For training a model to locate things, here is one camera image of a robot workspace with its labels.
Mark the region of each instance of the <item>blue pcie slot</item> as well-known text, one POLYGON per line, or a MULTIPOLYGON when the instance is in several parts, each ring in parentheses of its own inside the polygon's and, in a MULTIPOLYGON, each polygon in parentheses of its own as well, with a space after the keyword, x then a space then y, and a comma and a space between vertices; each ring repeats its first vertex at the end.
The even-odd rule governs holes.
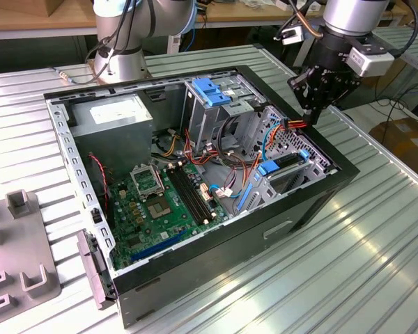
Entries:
POLYGON ((240 203, 238 203, 237 210, 240 211, 242 209, 242 206, 244 205, 249 193, 251 192, 252 184, 250 183, 249 186, 246 188, 245 193, 243 194, 242 200, 240 203))
POLYGON ((177 242, 179 242, 181 240, 181 237, 183 236, 183 234, 185 234, 186 232, 187 232, 187 230, 184 230, 184 231, 178 233, 174 237, 170 237, 167 240, 164 240, 164 241, 160 242, 159 244, 156 244, 154 246, 146 248, 139 253, 133 254, 130 257, 130 259, 132 260, 132 262, 134 262, 134 261, 137 261, 137 260, 140 260, 140 259, 144 259, 145 257, 148 257, 152 254, 155 254, 155 253, 159 252, 159 251, 162 251, 163 249, 166 249, 167 247, 170 247, 170 246, 176 244, 177 242))

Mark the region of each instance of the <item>aluminum table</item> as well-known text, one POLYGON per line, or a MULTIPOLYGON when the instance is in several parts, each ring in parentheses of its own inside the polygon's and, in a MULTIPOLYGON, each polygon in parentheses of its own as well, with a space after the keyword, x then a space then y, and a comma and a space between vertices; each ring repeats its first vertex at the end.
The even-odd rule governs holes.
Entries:
MULTIPOLYGON (((409 26, 397 26, 376 29, 373 34, 388 43, 392 47, 403 47, 410 36, 412 35, 412 28, 409 26)), ((413 42, 412 46, 401 56, 401 58, 412 67, 418 70, 418 36, 413 42)))
MULTIPOLYGON (((249 65, 288 103, 291 72, 253 46, 147 58, 154 76, 249 65)), ((89 79, 85 65, 65 67, 89 79)), ((123 330, 98 311, 75 233, 84 227, 42 94, 51 70, 0 74, 0 196, 37 193, 61 294, 0 324, 2 333, 418 333, 418 176, 336 109, 318 130, 361 173, 305 228, 123 330)))

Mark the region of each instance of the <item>ram slot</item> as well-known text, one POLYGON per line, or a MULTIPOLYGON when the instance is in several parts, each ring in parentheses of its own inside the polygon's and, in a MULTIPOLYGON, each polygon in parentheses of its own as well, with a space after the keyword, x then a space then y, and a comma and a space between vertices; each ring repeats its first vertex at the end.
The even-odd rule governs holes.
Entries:
POLYGON ((208 207, 181 168, 168 170, 167 176, 198 225, 203 225, 212 220, 208 207))

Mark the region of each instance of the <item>blue cable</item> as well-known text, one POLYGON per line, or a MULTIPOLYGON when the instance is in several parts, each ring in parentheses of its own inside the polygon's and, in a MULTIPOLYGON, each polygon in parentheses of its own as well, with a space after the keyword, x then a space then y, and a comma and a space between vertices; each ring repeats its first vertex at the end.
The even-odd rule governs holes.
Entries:
POLYGON ((263 145, 262 145, 262 157, 263 157, 263 160, 264 160, 264 161, 268 160, 268 158, 266 157, 266 154, 265 154, 266 138, 268 137, 268 134, 270 134, 270 132, 271 132, 273 129, 275 129, 276 127, 278 127, 278 126, 279 126, 279 123, 274 124, 273 126, 271 126, 271 127, 269 128, 268 132, 266 132, 265 138, 263 138, 263 145))
POLYGON ((192 46, 192 44, 194 44, 194 40, 195 40, 195 28, 192 28, 192 40, 190 41, 189 45, 186 47, 186 50, 184 50, 184 52, 186 52, 192 46))

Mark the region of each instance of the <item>red wire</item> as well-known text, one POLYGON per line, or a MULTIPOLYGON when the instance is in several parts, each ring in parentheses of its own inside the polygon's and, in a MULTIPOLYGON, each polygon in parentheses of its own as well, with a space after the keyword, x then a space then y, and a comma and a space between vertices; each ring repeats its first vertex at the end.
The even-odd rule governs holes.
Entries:
POLYGON ((102 178, 104 180, 105 213, 107 213, 107 205, 108 205, 109 199, 108 199, 108 195, 107 195, 107 179, 105 177, 104 167, 102 166, 102 164, 100 163, 98 158, 96 158, 94 155, 90 154, 89 157, 92 158, 98 164, 100 172, 102 174, 102 178))

